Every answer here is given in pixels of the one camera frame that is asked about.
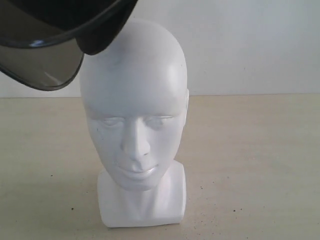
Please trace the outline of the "white mannequin head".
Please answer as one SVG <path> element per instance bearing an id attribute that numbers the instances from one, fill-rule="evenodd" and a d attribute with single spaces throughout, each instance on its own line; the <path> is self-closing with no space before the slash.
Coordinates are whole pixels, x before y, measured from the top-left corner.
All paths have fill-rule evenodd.
<path id="1" fill-rule="evenodd" d="M 163 26 L 128 21 L 79 73 L 89 135 L 104 167 L 98 207 L 109 228 L 179 224 L 186 175 L 176 161 L 187 120 L 184 52 Z"/>

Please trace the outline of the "black helmet with tinted visor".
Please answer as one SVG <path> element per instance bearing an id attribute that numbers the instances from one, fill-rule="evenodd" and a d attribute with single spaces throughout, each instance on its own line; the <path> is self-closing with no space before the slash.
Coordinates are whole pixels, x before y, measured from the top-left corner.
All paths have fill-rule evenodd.
<path id="1" fill-rule="evenodd" d="M 104 51 L 122 30 L 135 0 L 3 0 L 0 71 L 40 91 L 77 76 L 86 55 Z"/>

